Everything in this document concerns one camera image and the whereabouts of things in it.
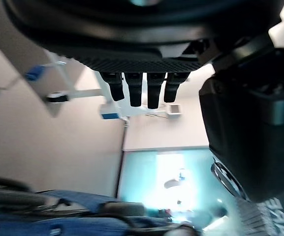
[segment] blue clip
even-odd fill
[[[26,79],[28,81],[34,81],[34,82],[39,80],[42,77],[45,68],[46,67],[44,65],[34,66],[25,74]]]

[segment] bright window light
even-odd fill
[[[216,221],[214,221],[212,224],[206,226],[203,231],[211,231],[215,228],[217,228],[218,226],[222,225],[226,220],[227,220],[227,216],[223,216],[220,219],[217,219]]]

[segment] black plastic housing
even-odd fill
[[[284,49],[208,79],[199,92],[210,149],[262,202],[284,191]]]

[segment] white wall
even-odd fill
[[[0,53],[0,87],[18,76]],[[80,89],[94,89],[92,72]],[[27,83],[0,90],[0,177],[36,190],[70,189],[113,196],[121,158],[123,122],[102,120],[103,97],[75,99],[53,118]]]

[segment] black cable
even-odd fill
[[[168,119],[167,117],[161,117],[161,116],[153,115],[153,114],[147,114],[146,116],[147,116],[147,117],[160,117],[160,118]]]

